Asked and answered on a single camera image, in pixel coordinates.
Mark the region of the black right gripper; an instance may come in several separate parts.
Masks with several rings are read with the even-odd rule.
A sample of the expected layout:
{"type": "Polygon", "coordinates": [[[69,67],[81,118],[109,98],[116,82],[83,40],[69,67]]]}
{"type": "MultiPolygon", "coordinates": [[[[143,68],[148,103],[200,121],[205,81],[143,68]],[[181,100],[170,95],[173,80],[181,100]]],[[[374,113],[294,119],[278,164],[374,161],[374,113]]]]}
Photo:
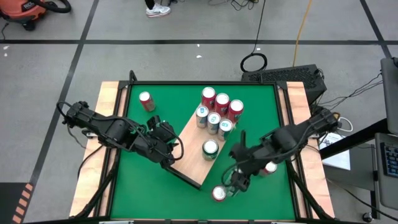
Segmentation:
{"type": "MultiPolygon", "coordinates": [[[[239,143],[232,146],[229,156],[233,158],[242,173],[258,173],[271,160],[274,149],[270,144],[259,144],[253,147],[246,146],[246,132],[241,131],[239,143]]],[[[239,172],[233,172],[231,185],[242,192],[246,192],[250,185],[250,178],[239,172]]]]}

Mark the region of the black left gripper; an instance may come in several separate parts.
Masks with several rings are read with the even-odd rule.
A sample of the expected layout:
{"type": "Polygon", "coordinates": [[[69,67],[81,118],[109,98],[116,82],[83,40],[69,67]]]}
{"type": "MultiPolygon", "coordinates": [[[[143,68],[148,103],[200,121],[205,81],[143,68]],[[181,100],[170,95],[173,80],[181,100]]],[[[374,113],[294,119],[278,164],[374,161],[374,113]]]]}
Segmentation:
{"type": "Polygon", "coordinates": [[[136,139],[136,152],[140,156],[159,163],[163,169],[183,158],[183,141],[168,122],[155,115],[147,121],[147,126],[150,130],[136,139]]]}

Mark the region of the red Fanta soda can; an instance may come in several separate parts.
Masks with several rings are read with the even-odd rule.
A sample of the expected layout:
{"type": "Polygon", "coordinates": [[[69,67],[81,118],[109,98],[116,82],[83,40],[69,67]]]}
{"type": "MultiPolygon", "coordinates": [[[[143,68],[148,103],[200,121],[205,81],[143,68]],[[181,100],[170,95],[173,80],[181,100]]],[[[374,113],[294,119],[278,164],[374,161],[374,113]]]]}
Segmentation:
{"type": "Polygon", "coordinates": [[[266,164],[266,166],[263,169],[261,169],[259,174],[265,177],[267,175],[273,174],[276,170],[277,170],[277,164],[270,161],[266,164]]]}
{"type": "Polygon", "coordinates": [[[212,110],[215,105],[216,91],[214,88],[207,86],[201,91],[201,104],[212,110]]]}
{"type": "Polygon", "coordinates": [[[227,197],[226,188],[222,185],[217,185],[213,188],[211,195],[216,202],[222,202],[227,197]]]}
{"type": "Polygon", "coordinates": [[[233,100],[229,104],[228,119],[237,123],[244,110],[244,104],[241,100],[233,100]]]}
{"type": "Polygon", "coordinates": [[[229,107],[229,96],[226,93],[219,93],[215,98],[215,112],[220,116],[225,116],[229,107]]]}
{"type": "Polygon", "coordinates": [[[143,91],[139,94],[139,101],[146,111],[151,112],[155,110],[153,97],[148,91],[143,91]]]}

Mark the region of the blue silver Red Bull can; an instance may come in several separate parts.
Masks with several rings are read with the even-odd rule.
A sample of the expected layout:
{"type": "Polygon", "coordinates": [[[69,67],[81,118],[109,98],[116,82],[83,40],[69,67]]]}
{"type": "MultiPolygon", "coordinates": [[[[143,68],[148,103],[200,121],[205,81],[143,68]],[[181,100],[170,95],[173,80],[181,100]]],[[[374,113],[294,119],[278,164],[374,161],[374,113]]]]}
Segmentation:
{"type": "Polygon", "coordinates": [[[219,129],[221,116],[217,112],[211,112],[207,117],[207,131],[209,134],[216,134],[219,129]]]}
{"type": "Polygon", "coordinates": [[[195,112],[196,124],[199,128],[205,128],[207,125],[209,110],[206,106],[200,105],[195,112]]]}
{"type": "Polygon", "coordinates": [[[218,128],[218,133],[217,133],[218,139],[220,141],[226,141],[232,129],[233,129],[232,121],[229,119],[222,119],[219,123],[219,128],[218,128]]]}

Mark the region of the green mat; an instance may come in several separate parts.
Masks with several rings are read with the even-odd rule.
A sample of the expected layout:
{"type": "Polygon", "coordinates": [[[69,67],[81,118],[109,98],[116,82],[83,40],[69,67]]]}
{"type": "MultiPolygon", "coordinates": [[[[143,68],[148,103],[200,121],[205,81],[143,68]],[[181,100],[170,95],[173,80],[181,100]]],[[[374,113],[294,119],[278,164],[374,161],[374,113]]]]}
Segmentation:
{"type": "MultiPolygon", "coordinates": [[[[156,113],[181,131],[194,107],[199,104],[204,81],[137,81],[130,89],[124,82],[103,82],[96,109],[110,114],[114,108],[136,121],[146,121],[149,113],[138,102],[148,91],[155,98],[156,113]]],[[[310,117],[304,85],[281,85],[213,81],[210,86],[242,100],[246,107],[238,126],[245,129],[249,145],[272,129],[289,121],[300,123],[310,117]]],[[[174,221],[291,221],[297,217],[315,218],[299,188],[291,183],[285,166],[267,177],[253,177],[249,190],[216,202],[210,192],[219,184],[221,173],[231,164],[227,157],[233,145],[228,141],[200,188],[195,188],[158,164],[133,153],[123,152],[118,174],[100,201],[99,214],[122,220],[174,221]]]]}

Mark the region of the light wooden side board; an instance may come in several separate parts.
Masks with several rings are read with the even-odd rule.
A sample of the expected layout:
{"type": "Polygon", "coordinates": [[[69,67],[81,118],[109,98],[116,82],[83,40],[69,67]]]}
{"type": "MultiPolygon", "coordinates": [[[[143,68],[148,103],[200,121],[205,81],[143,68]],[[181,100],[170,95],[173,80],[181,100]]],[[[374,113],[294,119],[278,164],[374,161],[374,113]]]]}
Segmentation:
{"type": "MultiPolygon", "coordinates": [[[[121,82],[103,82],[98,95],[95,111],[104,116],[123,115],[127,88],[121,82]]],[[[75,195],[70,209],[70,216],[83,210],[97,191],[101,181],[111,170],[116,157],[116,149],[101,147],[96,138],[89,139],[84,157],[89,159],[81,168],[75,195]]]]}
{"type": "MultiPolygon", "coordinates": [[[[283,124],[299,124],[309,119],[310,110],[303,83],[279,81],[277,84],[279,86],[283,124]]],[[[310,138],[308,140],[298,158],[293,159],[292,166],[316,202],[329,216],[334,217],[335,214],[316,139],[310,138]]],[[[309,202],[304,198],[297,184],[294,184],[293,191],[296,196],[294,202],[297,204],[298,217],[317,219],[317,214],[310,208],[309,202]]]]}

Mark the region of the white printed paper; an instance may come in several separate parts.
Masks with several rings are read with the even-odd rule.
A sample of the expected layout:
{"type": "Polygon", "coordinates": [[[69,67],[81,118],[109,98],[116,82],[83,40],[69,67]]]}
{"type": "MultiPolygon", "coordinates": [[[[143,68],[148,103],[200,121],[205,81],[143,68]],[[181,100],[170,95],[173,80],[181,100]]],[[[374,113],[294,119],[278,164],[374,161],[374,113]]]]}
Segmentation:
{"type": "MultiPolygon", "coordinates": [[[[343,139],[344,136],[340,136],[336,133],[328,133],[322,136],[318,142],[318,148],[323,148],[343,139]]],[[[351,170],[350,155],[349,151],[344,151],[326,159],[322,159],[322,162],[326,166],[331,166],[344,170],[351,170]]]]}

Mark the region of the dark grey desk surface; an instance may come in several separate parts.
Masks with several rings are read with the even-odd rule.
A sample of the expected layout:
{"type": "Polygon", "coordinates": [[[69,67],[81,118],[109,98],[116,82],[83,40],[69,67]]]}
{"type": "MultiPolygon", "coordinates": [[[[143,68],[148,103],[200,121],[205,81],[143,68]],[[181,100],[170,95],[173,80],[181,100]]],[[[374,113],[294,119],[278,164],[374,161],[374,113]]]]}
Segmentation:
{"type": "Polygon", "coordinates": [[[363,144],[349,150],[351,170],[324,165],[326,178],[369,191],[377,191],[377,162],[374,145],[363,144]]]}

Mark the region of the black desk beam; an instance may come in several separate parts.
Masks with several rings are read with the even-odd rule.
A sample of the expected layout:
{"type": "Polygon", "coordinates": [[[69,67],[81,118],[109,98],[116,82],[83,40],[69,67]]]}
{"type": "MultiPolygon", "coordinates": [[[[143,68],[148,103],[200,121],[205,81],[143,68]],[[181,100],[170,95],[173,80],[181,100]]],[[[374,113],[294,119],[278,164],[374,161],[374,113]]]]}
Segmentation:
{"type": "Polygon", "coordinates": [[[389,134],[387,119],[384,118],[357,133],[345,137],[320,150],[321,159],[326,159],[352,147],[358,146],[366,141],[374,139],[376,133],[389,134]]]}

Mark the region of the person's foot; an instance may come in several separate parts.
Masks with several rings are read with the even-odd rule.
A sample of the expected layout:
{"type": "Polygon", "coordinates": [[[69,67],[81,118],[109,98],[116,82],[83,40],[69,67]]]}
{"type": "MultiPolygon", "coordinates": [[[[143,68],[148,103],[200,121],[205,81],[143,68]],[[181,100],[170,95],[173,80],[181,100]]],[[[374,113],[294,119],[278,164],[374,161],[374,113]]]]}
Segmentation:
{"type": "Polygon", "coordinates": [[[146,15],[148,17],[162,17],[171,13],[171,8],[168,6],[162,6],[155,0],[145,0],[146,3],[146,15]]]}

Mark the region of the grey keyboard stand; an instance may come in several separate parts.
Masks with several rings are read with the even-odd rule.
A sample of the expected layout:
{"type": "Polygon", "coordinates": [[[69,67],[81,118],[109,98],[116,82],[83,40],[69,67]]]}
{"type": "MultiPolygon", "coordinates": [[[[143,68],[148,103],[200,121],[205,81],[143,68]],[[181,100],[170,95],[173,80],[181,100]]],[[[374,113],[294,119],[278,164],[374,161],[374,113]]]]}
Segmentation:
{"type": "Polygon", "coordinates": [[[398,147],[398,137],[376,133],[376,160],[381,204],[387,208],[398,210],[398,178],[386,176],[381,161],[381,143],[385,142],[398,147]]]}

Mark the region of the black keyboard with blue keys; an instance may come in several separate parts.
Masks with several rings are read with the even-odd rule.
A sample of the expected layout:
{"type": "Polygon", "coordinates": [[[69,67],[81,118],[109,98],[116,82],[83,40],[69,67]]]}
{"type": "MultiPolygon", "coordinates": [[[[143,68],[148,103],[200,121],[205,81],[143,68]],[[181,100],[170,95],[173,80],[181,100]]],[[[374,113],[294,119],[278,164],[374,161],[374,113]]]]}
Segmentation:
{"type": "Polygon", "coordinates": [[[398,147],[382,142],[381,161],[384,174],[389,177],[398,178],[398,147]]]}

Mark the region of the black orange striped floor mat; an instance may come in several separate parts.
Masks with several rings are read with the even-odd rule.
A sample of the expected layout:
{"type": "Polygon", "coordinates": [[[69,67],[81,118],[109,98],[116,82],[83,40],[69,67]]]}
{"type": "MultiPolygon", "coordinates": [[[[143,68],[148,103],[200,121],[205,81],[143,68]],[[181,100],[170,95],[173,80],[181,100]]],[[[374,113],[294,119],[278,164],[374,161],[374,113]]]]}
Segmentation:
{"type": "Polygon", "coordinates": [[[32,198],[32,183],[0,183],[0,224],[22,224],[32,198]]]}

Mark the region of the flat computer monitor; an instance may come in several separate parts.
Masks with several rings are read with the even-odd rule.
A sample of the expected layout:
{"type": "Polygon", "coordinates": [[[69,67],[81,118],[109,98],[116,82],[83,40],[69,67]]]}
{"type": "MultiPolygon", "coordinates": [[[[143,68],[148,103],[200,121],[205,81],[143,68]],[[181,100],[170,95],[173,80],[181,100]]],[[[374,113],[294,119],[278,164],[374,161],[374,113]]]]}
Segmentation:
{"type": "Polygon", "coordinates": [[[388,130],[398,135],[398,57],[381,59],[388,130]]]}

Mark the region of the orange shop vacuum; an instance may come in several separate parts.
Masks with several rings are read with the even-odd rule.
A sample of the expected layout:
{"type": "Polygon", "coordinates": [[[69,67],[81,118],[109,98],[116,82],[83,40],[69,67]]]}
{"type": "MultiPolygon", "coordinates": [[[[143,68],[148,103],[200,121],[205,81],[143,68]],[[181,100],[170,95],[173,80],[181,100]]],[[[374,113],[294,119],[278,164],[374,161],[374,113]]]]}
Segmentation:
{"type": "Polygon", "coordinates": [[[0,0],[0,17],[18,23],[27,31],[35,29],[35,22],[46,13],[46,9],[30,0],[0,0]]]}

